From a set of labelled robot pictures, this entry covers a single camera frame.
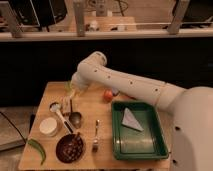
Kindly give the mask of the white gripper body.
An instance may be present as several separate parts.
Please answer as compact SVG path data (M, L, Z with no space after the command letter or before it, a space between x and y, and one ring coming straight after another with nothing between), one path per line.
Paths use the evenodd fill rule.
M78 96L87 90L87 88L90 86L90 81L75 72L72 75L70 86L72 94L74 96Z

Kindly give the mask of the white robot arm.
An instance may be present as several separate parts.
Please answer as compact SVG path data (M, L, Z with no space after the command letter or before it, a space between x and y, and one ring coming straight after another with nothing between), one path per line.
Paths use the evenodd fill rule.
M170 171L213 171L213 88L185 89L171 83L115 71L95 51L71 77L80 89L98 82L173 116Z

